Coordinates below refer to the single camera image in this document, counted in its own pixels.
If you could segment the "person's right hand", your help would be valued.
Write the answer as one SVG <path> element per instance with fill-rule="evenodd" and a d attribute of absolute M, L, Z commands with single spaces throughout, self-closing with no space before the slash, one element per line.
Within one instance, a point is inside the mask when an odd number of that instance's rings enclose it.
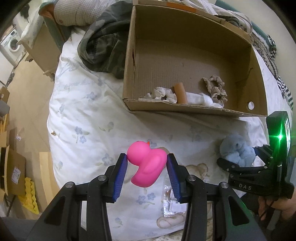
<path fill-rule="evenodd" d="M 281 211 L 281 217 L 283 220 L 290 219 L 295 213 L 295 194 L 291 199 L 288 198 L 280 198 L 277 201 L 273 201 L 271 199 L 267 199 L 264 197 L 258 197 L 259 203 L 259 220 L 265 220 L 267 209 L 274 208 L 276 210 Z"/>

